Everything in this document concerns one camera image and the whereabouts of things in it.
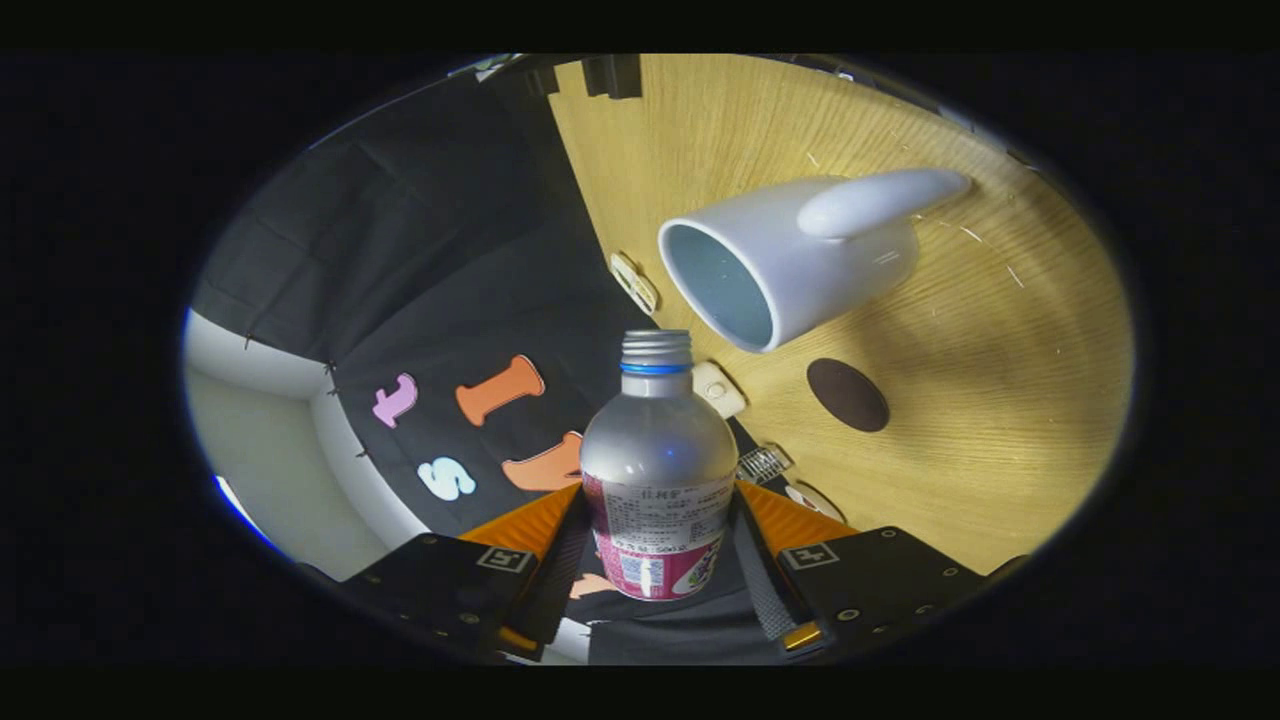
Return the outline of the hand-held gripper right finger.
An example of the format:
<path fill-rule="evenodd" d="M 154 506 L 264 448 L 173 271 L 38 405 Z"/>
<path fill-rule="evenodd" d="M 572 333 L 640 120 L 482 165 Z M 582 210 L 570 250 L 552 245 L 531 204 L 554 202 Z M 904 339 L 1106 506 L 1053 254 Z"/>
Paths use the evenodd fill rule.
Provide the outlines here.
<path fill-rule="evenodd" d="M 733 547 L 781 656 L 868 656 L 991 583 L 900 527 L 855 530 L 741 480 Z"/>

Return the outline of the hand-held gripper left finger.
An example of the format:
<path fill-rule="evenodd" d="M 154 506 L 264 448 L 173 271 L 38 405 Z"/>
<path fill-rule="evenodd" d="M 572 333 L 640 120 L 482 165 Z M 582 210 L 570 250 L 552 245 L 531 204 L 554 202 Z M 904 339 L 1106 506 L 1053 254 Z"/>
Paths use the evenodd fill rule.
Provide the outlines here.
<path fill-rule="evenodd" d="M 466 661 L 538 661 L 553 643 L 590 543 L 580 484 L 461 537 L 422 533 L 346 580 L 346 597 Z"/>

